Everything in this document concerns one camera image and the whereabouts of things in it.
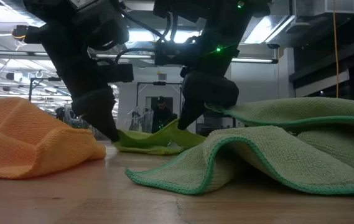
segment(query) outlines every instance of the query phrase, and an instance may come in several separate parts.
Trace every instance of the person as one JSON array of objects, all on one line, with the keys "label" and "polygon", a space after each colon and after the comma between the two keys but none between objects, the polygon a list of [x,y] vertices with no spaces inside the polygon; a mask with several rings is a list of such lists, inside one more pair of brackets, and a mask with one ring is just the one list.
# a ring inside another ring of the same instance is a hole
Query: person
[{"label": "person", "polygon": [[164,97],[157,98],[157,107],[153,108],[152,133],[156,133],[170,123],[172,112],[167,108]]}]

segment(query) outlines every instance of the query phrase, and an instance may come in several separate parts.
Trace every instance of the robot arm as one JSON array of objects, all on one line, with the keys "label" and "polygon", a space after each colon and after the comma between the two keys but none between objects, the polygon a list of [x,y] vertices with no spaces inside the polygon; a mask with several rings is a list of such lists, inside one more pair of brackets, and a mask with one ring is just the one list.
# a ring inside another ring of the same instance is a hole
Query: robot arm
[{"label": "robot arm", "polygon": [[[151,50],[155,53],[156,65],[184,65],[181,76],[184,78],[185,104],[179,129],[186,129],[203,114],[204,103],[225,107],[236,104],[239,90],[224,75],[232,58],[239,54],[237,48],[251,17],[264,9],[269,10],[268,1],[155,1],[155,15],[169,21],[169,13],[173,13],[171,36],[175,35],[178,16],[192,22],[199,17],[207,20],[201,36],[189,38],[183,44],[166,41],[161,36],[155,49]],[[118,141],[112,116],[116,102],[108,83],[131,82],[133,67],[117,64],[118,59],[97,61],[87,50],[89,47],[108,50],[128,41],[127,25],[122,18],[122,14],[126,14],[119,1],[24,0],[24,4],[29,12],[46,22],[40,28],[29,27],[25,42],[43,45],[72,95],[76,115],[83,116],[113,142]]]}]

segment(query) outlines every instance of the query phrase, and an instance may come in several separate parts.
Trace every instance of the light green microfiber cloth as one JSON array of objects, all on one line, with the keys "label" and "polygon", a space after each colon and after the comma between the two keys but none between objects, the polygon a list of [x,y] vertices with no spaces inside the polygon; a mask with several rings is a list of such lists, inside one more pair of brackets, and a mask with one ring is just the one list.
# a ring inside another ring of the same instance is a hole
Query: light green microfiber cloth
[{"label": "light green microfiber cloth", "polygon": [[251,128],[214,131],[201,144],[145,172],[135,183],[180,194],[219,189],[251,164],[312,194],[354,194],[354,101],[292,98],[223,110]]},{"label": "light green microfiber cloth", "polygon": [[174,155],[204,142],[198,134],[178,129],[178,120],[154,133],[119,131],[120,140],[113,145],[121,152],[136,152],[153,155]]}]

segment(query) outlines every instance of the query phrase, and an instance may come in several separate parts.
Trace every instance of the ceiling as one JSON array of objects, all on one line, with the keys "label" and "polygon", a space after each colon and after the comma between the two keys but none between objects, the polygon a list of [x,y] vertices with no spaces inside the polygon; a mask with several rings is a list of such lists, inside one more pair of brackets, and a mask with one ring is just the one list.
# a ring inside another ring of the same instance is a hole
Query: ceiling
[{"label": "ceiling", "polygon": [[[278,35],[269,41],[272,44],[280,44],[282,47],[293,47],[297,45],[305,45],[310,41],[317,40],[322,35],[330,32],[331,27],[324,24],[332,24],[330,14],[314,15],[311,13],[311,6],[313,2],[317,0],[299,0],[297,3],[297,15],[300,20],[308,22],[310,26],[307,28],[305,34],[287,34],[286,29],[289,26],[285,26],[281,29],[281,25],[286,23],[289,25],[292,20],[286,22],[288,18],[291,18],[294,11],[290,7],[289,0],[274,0],[271,5],[271,15],[264,18],[252,18],[249,26],[241,40],[239,50],[239,57],[249,58],[274,58],[276,56],[275,51],[271,50],[265,44],[265,40],[275,33],[276,29],[280,29]],[[139,19],[146,24],[157,30],[163,30],[165,27],[165,20],[156,17],[152,13],[154,1],[147,0],[126,0],[129,14]],[[350,18],[351,14],[339,14],[337,17],[338,24],[344,23],[347,18]],[[28,52],[45,52],[44,48],[38,44],[25,44],[14,40],[10,36],[10,32],[16,25],[39,25],[41,21],[29,14],[24,10],[22,0],[1,0],[0,1],[0,50],[8,51],[28,51]],[[117,46],[107,53],[117,54],[121,50],[128,47],[141,47],[147,45],[147,42],[137,41],[140,39],[134,39],[134,37],[142,38],[146,36],[150,40],[151,34],[141,27],[127,21],[131,40],[126,45]],[[179,19],[179,33],[177,36],[181,38],[187,38],[190,35],[198,35],[203,29],[205,21],[200,19],[197,23],[189,22],[183,18]],[[153,67],[153,64],[143,60],[135,60],[134,69],[143,69],[145,67]],[[22,95],[26,97],[29,93],[28,78],[22,80],[8,80],[6,78],[7,73],[16,72],[22,73],[25,77],[56,77],[56,70],[51,61],[48,60],[17,60],[0,58],[0,95],[14,96]],[[147,81],[149,75],[152,75],[152,70],[147,72],[139,71],[142,74],[142,79]],[[68,105],[70,103],[70,94],[64,87],[62,82],[48,82],[42,81],[41,83],[35,83],[37,87],[33,90],[33,102],[37,106],[47,110],[53,111],[56,107],[62,105]],[[54,88],[56,91],[51,92],[49,88]]]}]

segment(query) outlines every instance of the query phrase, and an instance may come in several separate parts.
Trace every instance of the green stitched hem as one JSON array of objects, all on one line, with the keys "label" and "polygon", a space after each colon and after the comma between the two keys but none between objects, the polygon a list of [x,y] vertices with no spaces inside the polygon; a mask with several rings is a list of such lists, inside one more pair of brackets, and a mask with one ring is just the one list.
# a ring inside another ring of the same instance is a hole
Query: green stitched hem
[{"label": "green stitched hem", "polygon": [[[282,184],[296,189],[300,190],[303,192],[311,193],[311,194],[321,194],[321,195],[346,195],[346,194],[354,194],[354,184],[350,185],[307,185],[307,184],[297,184],[293,183],[284,177],[282,177],[280,174],[274,170],[274,167],[269,163],[269,161],[264,157],[264,155],[261,153],[259,150],[258,146],[255,145],[255,143],[247,138],[244,137],[230,137],[223,139],[219,141],[216,146],[213,148],[211,151],[210,157],[208,159],[208,165],[205,173],[205,177],[203,182],[200,184],[200,186],[196,189],[186,189],[184,186],[179,186],[177,184],[170,184],[167,182],[163,181],[147,181],[143,180],[142,178],[138,177],[137,174],[143,174],[143,172],[132,172],[129,169],[126,169],[126,175],[135,183],[141,184],[141,185],[146,185],[149,187],[157,187],[160,189],[165,189],[169,191],[176,192],[178,194],[186,194],[186,195],[197,195],[197,194],[202,194],[206,191],[207,187],[211,184],[212,177],[213,177],[213,169],[214,169],[214,163],[215,163],[215,157],[217,155],[217,152],[220,150],[220,148],[228,144],[230,142],[243,142],[246,145],[249,146],[249,148],[254,152],[254,154],[259,158],[261,164],[268,170],[268,172],[278,181],[280,181]],[[169,163],[164,164],[163,166],[150,170],[148,172],[155,172],[158,171],[159,169],[163,167],[168,167],[175,162],[179,161],[181,158],[183,158],[183,155],[180,155],[179,157],[176,157]]]}]

